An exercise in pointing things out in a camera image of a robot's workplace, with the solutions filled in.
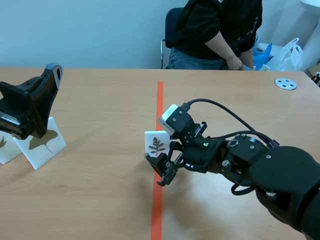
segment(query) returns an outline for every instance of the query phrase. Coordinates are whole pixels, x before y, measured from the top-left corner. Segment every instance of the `robotic arm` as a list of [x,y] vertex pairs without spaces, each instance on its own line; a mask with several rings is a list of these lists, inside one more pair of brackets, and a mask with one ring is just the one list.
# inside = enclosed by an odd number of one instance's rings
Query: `robotic arm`
[[21,85],[0,82],[0,131],[25,140],[42,138],[47,132],[50,110],[59,90],[63,68],[50,63],[41,76]]
[[[207,124],[195,123],[188,114],[195,102],[208,102],[223,108],[250,130],[203,137]],[[161,153],[151,157],[145,154],[146,160],[161,176],[158,185],[169,185],[180,168],[222,174],[234,183],[231,188],[234,195],[255,191],[272,216],[307,238],[320,240],[320,164],[310,154],[296,147],[279,146],[226,107],[208,99],[196,99],[181,107],[172,105],[159,123],[180,143],[172,141],[168,155]],[[256,135],[261,141],[248,135]],[[175,160],[171,160],[173,151],[181,152]],[[237,191],[239,186],[247,188]]]

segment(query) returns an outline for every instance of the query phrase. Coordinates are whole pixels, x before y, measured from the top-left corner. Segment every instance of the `black hoodie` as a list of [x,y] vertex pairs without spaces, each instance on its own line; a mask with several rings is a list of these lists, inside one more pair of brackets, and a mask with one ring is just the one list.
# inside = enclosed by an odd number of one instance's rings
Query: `black hoodie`
[[205,43],[220,31],[239,57],[255,44],[262,0],[189,0],[170,38],[172,46],[200,59],[221,59]]

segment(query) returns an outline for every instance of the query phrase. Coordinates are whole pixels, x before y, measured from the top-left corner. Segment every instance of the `round metal disc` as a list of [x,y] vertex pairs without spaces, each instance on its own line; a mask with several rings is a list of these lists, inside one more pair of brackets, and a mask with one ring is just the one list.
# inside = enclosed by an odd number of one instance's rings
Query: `round metal disc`
[[295,90],[297,88],[297,84],[287,78],[278,78],[274,81],[274,84],[281,89],[289,91]]

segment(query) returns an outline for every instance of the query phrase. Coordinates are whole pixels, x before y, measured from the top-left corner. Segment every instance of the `black cable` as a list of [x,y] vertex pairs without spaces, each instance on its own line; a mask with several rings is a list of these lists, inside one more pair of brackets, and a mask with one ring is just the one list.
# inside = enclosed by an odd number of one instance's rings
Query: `black cable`
[[258,131],[249,131],[249,130],[246,130],[246,131],[236,131],[236,132],[233,132],[233,133],[230,133],[230,134],[227,134],[227,135],[224,135],[224,136],[218,136],[218,137],[210,137],[210,139],[220,139],[220,138],[223,138],[223,139],[227,139],[227,138],[231,138],[231,137],[234,137],[236,136],[237,134],[251,134],[251,135],[256,135],[258,137],[260,137],[265,143],[269,143],[270,141],[272,141],[272,139],[270,137],[268,137],[267,135],[261,133],[261,132],[258,132]]
[[246,189],[243,189],[243,190],[240,190],[240,191],[236,191],[236,189],[239,187],[238,184],[234,184],[232,187],[231,187],[231,193],[235,196],[242,196],[242,195],[246,195],[246,194],[249,194],[251,193],[252,191],[255,190],[255,187],[254,186],[250,186]]
[[[230,109],[228,109],[227,107],[223,106],[222,104],[216,102],[216,101],[212,101],[210,99],[206,99],[206,98],[197,98],[194,100],[191,100],[189,102],[187,102],[187,104],[189,106],[191,106],[194,103],[198,103],[198,102],[204,102],[204,103],[209,103],[209,104],[213,104],[218,106],[219,108],[225,110],[228,114],[230,114],[231,116],[233,116],[235,119],[237,119],[240,123],[242,123],[244,126],[246,126],[249,130],[258,133],[252,126],[250,126],[248,123],[246,123],[244,120],[242,120],[238,115],[236,115],[233,111],[231,111]],[[268,143],[268,141],[266,141],[263,137],[261,137],[260,135],[257,135],[262,141],[264,141],[266,144]]]

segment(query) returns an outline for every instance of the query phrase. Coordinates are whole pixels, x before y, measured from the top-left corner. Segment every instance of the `orange tape line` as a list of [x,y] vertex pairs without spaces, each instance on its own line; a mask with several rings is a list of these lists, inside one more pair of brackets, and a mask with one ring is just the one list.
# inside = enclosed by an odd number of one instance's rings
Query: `orange tape line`
[[[158,82],[156,93],[156,124],[155,130],[163,130],[158,123],[158,119],[164,113],[164,83]],[[157,184],[161,181],[158,174],[154,174],[153,193],[152,193],[152,210],[151,210],[151,240],[162,240],[162,193],[163,188]]]

